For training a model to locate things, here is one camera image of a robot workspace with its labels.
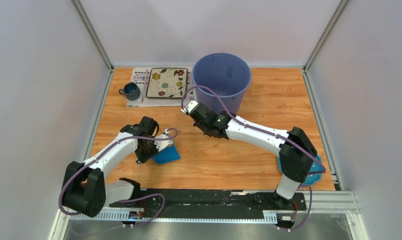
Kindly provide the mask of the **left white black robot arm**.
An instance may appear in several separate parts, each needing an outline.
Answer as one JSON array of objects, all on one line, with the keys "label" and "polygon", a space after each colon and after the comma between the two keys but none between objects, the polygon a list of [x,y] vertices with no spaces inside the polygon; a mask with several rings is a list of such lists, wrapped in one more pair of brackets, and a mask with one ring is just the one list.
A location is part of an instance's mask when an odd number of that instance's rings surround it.
[{"label": "left white black robot arm", "polygon": [[154,143],[159,124],[144,116],[140,123],[124,126],[115,139],[93,157],[83,162],[71,162],[65,171],[58,199],[60,210],[69,216],[84,214],[94,217],[111,203],[123,200],[134,208],[141,203],[142,195],[135,190],[137,182],[122,177],[106,184],[105,178],[128,155],[135,153],[143,164],[160,150]]}]

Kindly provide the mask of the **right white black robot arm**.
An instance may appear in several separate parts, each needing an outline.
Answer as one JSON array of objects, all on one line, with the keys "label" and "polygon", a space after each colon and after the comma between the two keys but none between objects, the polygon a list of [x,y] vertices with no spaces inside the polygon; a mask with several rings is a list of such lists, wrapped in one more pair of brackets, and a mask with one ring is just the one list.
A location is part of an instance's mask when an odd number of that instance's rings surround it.
[{"label": "right white black robot arm", "polygon": [[285,210],[294,202],[293,195],[305,182],[317,159],[317,150],[299,127],[280,130],[249,122],[234,113],[220,114],[192,100],[182,108],[194,126],[209,137],[237,140],[268,150],[280,160],[282,177],[276,188],[274,203]]}]

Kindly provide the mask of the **blue plastic waste bin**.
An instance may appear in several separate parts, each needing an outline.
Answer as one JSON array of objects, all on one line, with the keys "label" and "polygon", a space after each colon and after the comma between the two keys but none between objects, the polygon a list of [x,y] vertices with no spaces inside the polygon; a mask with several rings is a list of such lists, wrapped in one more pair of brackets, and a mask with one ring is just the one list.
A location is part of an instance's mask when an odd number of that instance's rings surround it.
[{"label": "blue plastic waste bin", "polygon": [[192,68],[191,79],[196,88],[196,101],[219,114],[224,110],[215,92],[231,113],[237,113],[245,91],[249,87],[252,73],[247,63],[230,53],[212,53],[199,59]]}]

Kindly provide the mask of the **blue plastic dustpan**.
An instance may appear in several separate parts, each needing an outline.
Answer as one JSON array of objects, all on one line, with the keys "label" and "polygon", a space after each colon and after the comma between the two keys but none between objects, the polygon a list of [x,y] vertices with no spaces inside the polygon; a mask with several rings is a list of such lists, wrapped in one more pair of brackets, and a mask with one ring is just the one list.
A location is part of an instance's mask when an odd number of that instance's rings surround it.
[{"label": "blue plastic dustpan", "polygon": [[181,159],[179,153],[177,152],[177,149],[174,145],[167,147],[163,151],[159,152],[156,156],[149,160],[153,160],[155,163],[161,165],[161,164],[166,164],[170,163],[176,160]]}]

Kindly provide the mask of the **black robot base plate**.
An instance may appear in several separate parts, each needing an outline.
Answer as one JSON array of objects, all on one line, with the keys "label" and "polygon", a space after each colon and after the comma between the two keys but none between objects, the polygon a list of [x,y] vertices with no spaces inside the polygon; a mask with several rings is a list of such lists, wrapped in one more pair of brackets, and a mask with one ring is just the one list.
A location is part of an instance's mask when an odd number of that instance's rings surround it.
[{"label": "black robot base plate", "polygon": [[179,219],[261,219],[264,211],[307,210],[302,193],[296,193],[292,200],[276,202],[273,192],[242,194],[241,190],[214,189],[163,189],[146,188],[139,190],[136,197],[148,198],[132,203],[111,203],[110,207],[129,207],[143,211],[143,216],[151,218],[161,210],[161,218]]}]

